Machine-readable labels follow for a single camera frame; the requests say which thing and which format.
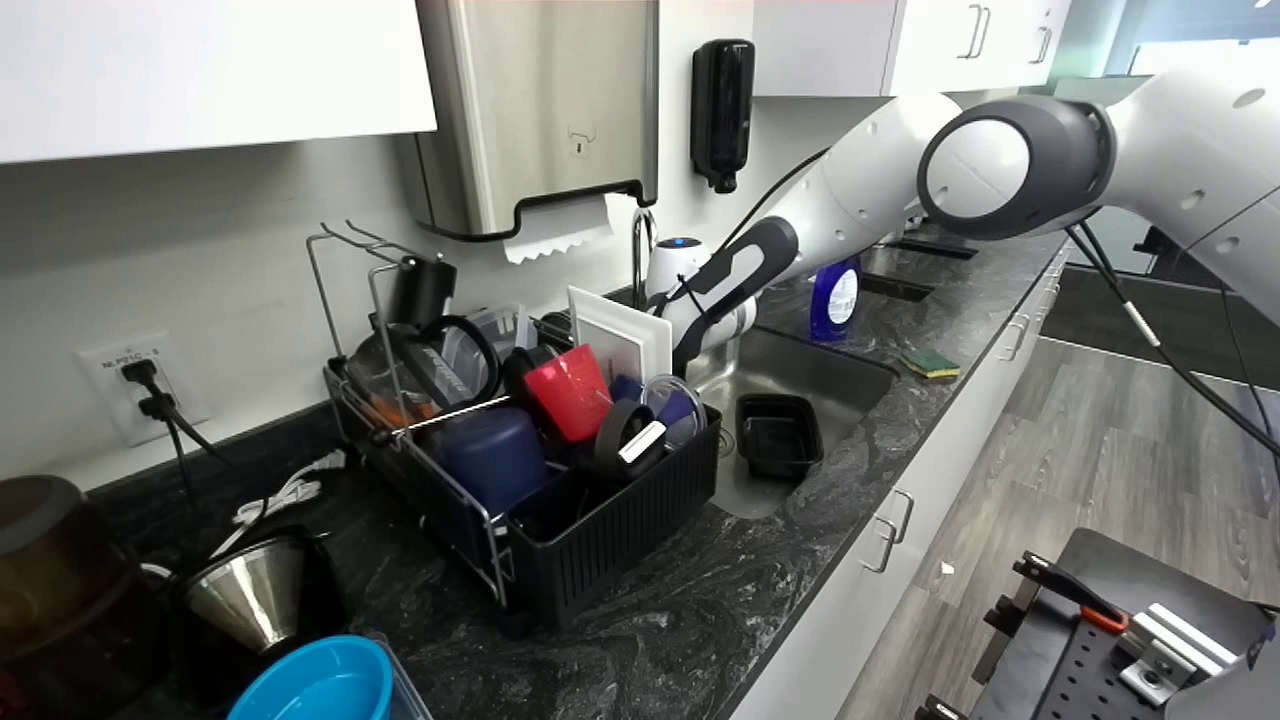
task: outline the upper cabinet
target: upper cabinet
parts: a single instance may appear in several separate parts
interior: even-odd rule
[[[761,95],[1046,83],[1073,0],[758,0]]]
[[[0,166],[437,130],[413,0],[10,0]]]

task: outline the metal rack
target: metal rack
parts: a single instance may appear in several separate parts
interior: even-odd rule
[[[417,437],[431,426],[447,426],[457,416],[508,406],[508,398],[442,413],[419,426],[389,430],[386,422],[378,422],[350,380],[350,358],[333,322],[316,248],[333,239],[389,265],[368,271],[368,299],[371,299],[371,325],[389,358],[391,392],[404,416],[410,416],[410,406],[404,406],[404,386],[395,378],[391,342],[386,325],[381,278],[389,278],[413,254],[355,226],[350,226],[355,235],[333,233],[328,226],[322,229],[325,229],[322,235],[308,235],[308,259],[314,259],[316,292],[322,292],[333,353],[337,353],[325,368],[325,386],[337,406],[337,416],[346,422],[346,432],[353,442],[371,443],[371,464],[389,475],[389,486],[402,488],[402,497],[417,514],[431,522],[437,537],[446,537],[451,558],[460,558],[484,580],[484,590],[496,595],[500,608],[528,608],[553,628],[563,628],[572,611],[581,611],[598,592],[619,580],[646,551],[665,543],[696,510],[714,500],[715,443],[722,443],[715,413],[707,413],[707,430],[692,437],[683,449],[646,468],[636,481],[630,481],[600,505],[581,510],[567,523],[555,523],[553,531],[528,523],[536,510],[517,510],[511,518],[489,514],[447,468],[437,464],[437,457]],[[536,500],[555,505],[563,500],[563,493],[572,493],[563,475],[567,468],[555,468],[555,472],[561,481],[553,481]]]
[[[328,398],[353,416],[362,422],[362,432],[368,432],[368,442],[386,443],[395,460],[419,468],[429,475],[429,486],[442,486],[446,493],[437,493],[431,500],[431,522],[447,522],[447,523],[474,523],[477,537],[484,537],[482,551],[477,550],[457,550],[457,558],[489,585],[489,592],[500,602],[500,608],[508,608],[508,592],[517,585],[511,577],[511,550],[508,550],[508,518],[506,514],[489,514],[451,472],[446,472],[429,449],[417,443],[417,432],[447,426],[457,416],[482,413],[482,407],[496,407],[508,406],[508,398],[494,398],[482,406],[464,406],[417,426],[381,426],[371,413],[363,413],[362,392],[350,386],[346,368],[350,368],[350,353],[341,343],[337,322],[333,322],[333,299],[325,287],[325,271],[322,271],[322,246],[341,246],[341,248],[355,248],[371,259],[381,259],[386,270],[368,271],[368,299],[371,299],[371,329],[386,343],[389,358],[389,378],[391,378],[391,392],[402,406],[402,416],[410,416],[404,406],[404,380],[395,368],[395,353],[391,353],[391,338],[389,338],[389,322],[386,322],[386,292],[381,282],[391,278],[410,257],[417,257],[404,246],[391,246],[362,226],[350,221],[350,233],[337,233],[328,226],[322,226],[322,235],[308,235],[308,265],[314,265],[314,282],[316,282],[316,296],[325,308],[325,325],[328,325],[328,342],[333,342],[333,360],[325,368],[325,388]]]

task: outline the white robotic arm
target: white robotic arm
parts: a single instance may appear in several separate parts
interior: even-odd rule
[[[774,282],[898,235],[927,209],[974,239],[1053,233],[1123,206],[1280,325],[1280,71],[1167,71],[1100,112],[1011,95],[960,112],[894,100],[840,135],[665,305],[675,358],[745,334]]]

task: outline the sink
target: sink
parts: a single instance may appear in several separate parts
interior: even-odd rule
[[[722,505],[731,518],[761,522],[781,514],[801,486],[749,475],[749,460],[742,457],[738,442],[738,398],[806,398],[815,413],[825,457],[833,457],[833,449],[843,437],[860,432],[864,416],[894,388],[898,373],[860,358],[843,358],[795,338],[758,329],[738,343],[726,343],[692,360],[683,380],[701,392],[707,407],[726,416],[715,464],[722,475],[714,505]]]

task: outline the blue bowl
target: blue bowl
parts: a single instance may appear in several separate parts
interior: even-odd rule
[[[231,720],[389,720],[391,660],[378,642],[328,636],[255,677]]]

